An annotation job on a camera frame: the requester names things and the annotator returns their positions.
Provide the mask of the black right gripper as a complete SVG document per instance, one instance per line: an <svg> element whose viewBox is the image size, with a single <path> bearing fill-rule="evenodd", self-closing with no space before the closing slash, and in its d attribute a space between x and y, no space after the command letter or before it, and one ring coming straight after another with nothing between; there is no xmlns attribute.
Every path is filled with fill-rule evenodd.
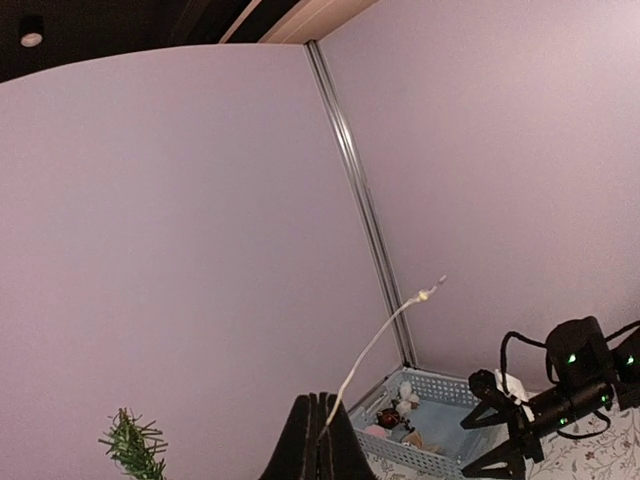
<svg viewBox="0 0 640 480"><path fill-rule="evenodd" d="M465 478L524 478L525 459L544 459L542 445L534 432L535 417L529 405L516 405L496 387L495 375L481 369L469 377L469 389L478 405L460 422L464 430L505 424L509 439L462 469Z"/></svg>

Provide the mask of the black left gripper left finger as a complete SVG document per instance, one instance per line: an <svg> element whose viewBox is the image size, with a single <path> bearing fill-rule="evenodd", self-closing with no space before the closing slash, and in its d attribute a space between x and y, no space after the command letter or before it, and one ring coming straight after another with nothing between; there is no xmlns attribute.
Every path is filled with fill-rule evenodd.
<svg viewBox="0 0 640 480"><path fill-rule="evenodd" d="M317 474L317 394L298 396L260 480L312 480Z"/></svg>

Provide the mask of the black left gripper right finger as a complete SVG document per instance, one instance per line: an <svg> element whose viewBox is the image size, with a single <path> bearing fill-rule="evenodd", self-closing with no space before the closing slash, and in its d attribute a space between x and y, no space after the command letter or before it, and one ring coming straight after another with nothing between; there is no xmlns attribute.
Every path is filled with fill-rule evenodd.
<svg viewBox="0 0 640 480"><path fill-rule="evenodd" d="M319 396L318 478L375 480L349 416L337 395Z"/></svg>

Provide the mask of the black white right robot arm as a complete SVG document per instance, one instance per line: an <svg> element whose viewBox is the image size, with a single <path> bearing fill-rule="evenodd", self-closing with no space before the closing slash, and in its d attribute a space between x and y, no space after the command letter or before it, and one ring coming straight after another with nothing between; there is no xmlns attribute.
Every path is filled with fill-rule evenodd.
<svg viewBox="0 0 640 480"><path fill-rule="evenodd" d="M508 380L507 346L511 339L545 350L545 368L553 387L527 398ZM611 425L600 412L618 405L639 406L639 323L606 336L593 316L559 324L541 343L509 331L500 347L500 366L474 372L469 390L479 400L461 421L465 430L506 425L509 438L462 469L466 478L523 479L525 462L544 459L541 440L556 433L570 440L594 437L563 429L588 415Z"/></svg>

